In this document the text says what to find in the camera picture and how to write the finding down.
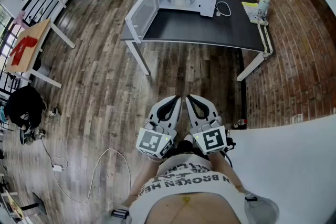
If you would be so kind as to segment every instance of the person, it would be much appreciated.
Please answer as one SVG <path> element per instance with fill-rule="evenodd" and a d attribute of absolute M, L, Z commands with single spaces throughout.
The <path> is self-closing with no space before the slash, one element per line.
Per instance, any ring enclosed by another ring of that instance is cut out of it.
<path fill-rule="evenodd" d="M 0 107 L 0 120 L 7 122 L 10 119 L 22 130 L 32 130 L 41 123 L 42 111 L 46 109 L 47 103 L 35 88 L 25 86 L 13 92 L 7 104 Z M 25 114 L 28 114 L 28 120 L 21 118 Z"/>
<path fill-rule="evenodd" d="M 189 134 L 167 152 L 165 162 L 148 156 L 126 201 L 102 214 L 97 224 L 277 221 L 278 206 L 247 191 L 220 152 L 204 156 L 198 149 Z"/>

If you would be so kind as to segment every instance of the white t-shirt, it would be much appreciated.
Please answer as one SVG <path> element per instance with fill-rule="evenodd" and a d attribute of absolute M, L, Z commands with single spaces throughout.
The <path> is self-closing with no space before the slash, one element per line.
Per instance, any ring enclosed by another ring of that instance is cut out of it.
<path fill-rule="evenodd" d="M 279 209 L 271 200 L 251 193 L 240 193 L 227 176 L 211 171 L 209 161 L 194 154 L 181 154 L 160 165 L 157 176 L 141 188 L 130 208 L 120 206 L 109 212 L 109 215 L 102 216 L 98 223 L 144 224 L 157 201 L 183 193 L 214 193 L 222 196 L 241 224 L 273 224 L 279 216 Z"/>

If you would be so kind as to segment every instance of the power cord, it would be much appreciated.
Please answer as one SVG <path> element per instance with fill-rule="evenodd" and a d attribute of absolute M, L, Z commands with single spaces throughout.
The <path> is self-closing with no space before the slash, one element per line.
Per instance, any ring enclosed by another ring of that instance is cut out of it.
<path fill-rule="evenodd" d="M 229 163 L 230 163 L 230 166 L 231 166 L 231 168 L 233 168 L 233 166 L 232 166 L 232 162 L 231 162 L 231 160 L 230 160 L 229 156 L 227 156 L 226 152 L 225 152 L 225 151 L 221 151 L 221 154 L 222 154 L 223 156 L 225 156 L 225 157 L 228 159 L 228 161 L 229 161 Z"/>
<path fill-rule="evenodd" d="M 229 12 L 230 12 L 229 15 L 224 14 L 224 13 L 221 13 L 221 12 L 219 11 L 219 9 L 218 9 L 218 4 L 219 4 L 219 3 L 224 3 L 224 4 L 226 4 L 226 6 L 228 7 Z M 217 15 L 218 17 L 219 17 L 220 15 L 223 15 L 223 16 L 226 16 L 226 17 L 231 16 L 231 9 L 230 9 L 229 5 L 228 5 L 225 1 L 219 1 L 219 2 L 217 2 L 215 8 L 216 8 L 216 10 L 217 10 L 216 15 Z"/>
<path fill-rule="evenodd" d="M 46 153 L 48 154 L 48 156 L 49 156 L 49 158 L 50 158 L 52 167 L 54 166 L 54 165 L 53 165 L 53 160 L 54 160 L 55 158 L 58 158 L 58 159 L 65 159 L 65 158 L 60 158 L 60 157 L 53 157 L 53 158 L 52 158 L 51 155 L 48 153 L 48 151 L 47 151 L 47 149 L 46 149 L 46 147 L 45 147 L 45 145 L 44 145 L 44 143 L 43 143 L 43 139 L 42 139 L 42 138 L 41 138 L 41 141 L 42 141 L 42 145 L 43 145 L 43 147 L 44 147 Z M 124 157 L 124 155 L 122 155 L 119 151 L 115 150 L 114 148 L 108 148 L 107 150 L 105 150 L 105 151 L 103 152 L 103 154 L 100 155 L 100 157 L 99 157 L 99 159 L 98 159 L 98 161 L 97 161 L 97 164 L 96 164 L 96 166 L 95 166 L 94 169 L 93 169 L 92 180 L 91 180 L 91 184 L 90 184 L 90 189 L 89 189 L 88 197 L 87 197 L 84 201 L 77 201 L 77 200 L 75 200 L 75 199 L 72 199 L 69 195 L 67 195 L 67 194 L 64 192 L 64 190 L 61 188 L 61 186 L 58 184 L 58 181 L 57 181 L 57 178 L 56 178 L 56 175 L 55 175 L 55 171 L 52 170 L 52 171 L 53 171 L 53 174 L 54 174 L 54 178 L 55 178 L 55 180 L 56 180 L 56 183 L 57 183 L 57 186 L 59 187 L 59 189 L 60 189 L 60 190 L 61 190 L 61 191 L 62 191 L 62 192 L 63 192 L 63 193 L 70 199 L 70 200 L 73 200 L 73 201 L 77 202 L 78 204 L 83 204 L 85 201 L 87 201 L 87 200 L 89 199 L 89 197 L 90 197 L 90 194 L 91 194 L 92 184 L 93 184 L 93 178 L 94 178 L 94 174 L 95 174 L 95 172 L 96 172 L 96 168 L 97 168 L 97 166 L 98 166 L 98 164 L 99 164 L 99 162 L 100 162 L 102 156 L 103 156 L 107 151 L 109 151 L 109 150 L 113 150 L 113 151 L 117 152 L 117 153 L 118 153 L 121 157 L 123 157 L 123 159 L 125 160 L 125 162 L 126 162 L 126 166 L 127 166 L 127 170 L 128 170 L 128 174 L 129 174 L 129 190 L 128 190 L 128 192 L 130 192 L 130 191 L 131 191 L 131 172 L 130 172 L 130 168 L 129 168 L 129 166 L 128 166 L 128 162 L 127 162 L 126 158 Z M 68 167 L 68 161 L 67 161 L 67 159 L 65 159 L 65 161 L 67 162 L 67 165 L 66 165 L 65 168 L 62 168 L 62 170 L 66 169 L 66 168 Z"/>

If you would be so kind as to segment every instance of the black pants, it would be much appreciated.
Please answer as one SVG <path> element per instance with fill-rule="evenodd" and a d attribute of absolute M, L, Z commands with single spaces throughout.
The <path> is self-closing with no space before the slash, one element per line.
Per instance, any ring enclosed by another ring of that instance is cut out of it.
<path fill-rule="evenodd" d="M 203 155 L 202 151 L 198 147 L 193 147 L 193 143 L 191 143 L 188 140 L 182 140 L 177 145 L 177 148 L 173 148 L 169 150 L 165 155 L 164 158 L 170 158 L 172 156 L 182 154 L 182 153 L 193 153 L 195 155 L 198 155 L 204 159 L 209 160 L 209 158 L 205 155 Z"/>
<path fill-rule="evenodd" d="M 42 98 L 40 95 L 36 96 L 36 105 L 31 108 L 28 112 L 28 119 L 24 120 L 24 124 L 27 127 L 27 129 L 30 127 L 31 129 L 36 128 L 41 123 L 42 118 L 42 111 L 46 109 L 46 106 L 44 105 Z"/>

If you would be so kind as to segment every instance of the person's torso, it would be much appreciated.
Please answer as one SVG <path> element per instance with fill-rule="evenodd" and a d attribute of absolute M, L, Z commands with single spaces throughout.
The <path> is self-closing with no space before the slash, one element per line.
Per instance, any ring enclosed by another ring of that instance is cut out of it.
<path fill-rule="evenodd" d="M 207 165 L 199 162 L 183 162 L 151 178 L 142 187 L 129 209 L 132 224 L 145 223 L 151 208 L 161 198 L 183 193 L 220 195 L 230 204 L 242 224 L 249 223 L 245 214 L 245 195 L 236 189 L 227 176 L 211 171 Z"/>

